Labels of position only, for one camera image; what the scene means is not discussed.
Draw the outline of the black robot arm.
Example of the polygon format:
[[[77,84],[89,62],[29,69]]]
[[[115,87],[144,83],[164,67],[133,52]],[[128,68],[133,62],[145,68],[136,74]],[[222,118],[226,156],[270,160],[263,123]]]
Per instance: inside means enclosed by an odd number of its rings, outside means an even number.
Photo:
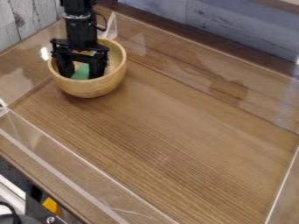
[[[75,74],[73,62],[88,65],[88,78],[96,79],[104,75],[108,66],[109,48],[99,43],[97,31],[107,27],[97,26],[97,14],[93,6],[97,0],[60,0],[64,8],[67,38],[51,40],[51,56],[55,58],[59,73],[69,78]]]

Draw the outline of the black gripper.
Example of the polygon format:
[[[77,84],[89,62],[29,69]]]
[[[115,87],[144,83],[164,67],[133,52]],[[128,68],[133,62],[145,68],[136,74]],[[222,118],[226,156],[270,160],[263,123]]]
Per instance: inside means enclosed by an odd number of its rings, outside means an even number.
[[[108,66],[109,48],[97,41],[96,18],[93,16],[65,16],[67,38],[52,38],[51,55],[56,60],[60,75],[69,78],[75,73],[72,61],[88,63],[88,77],[96,79],[104,75]]]

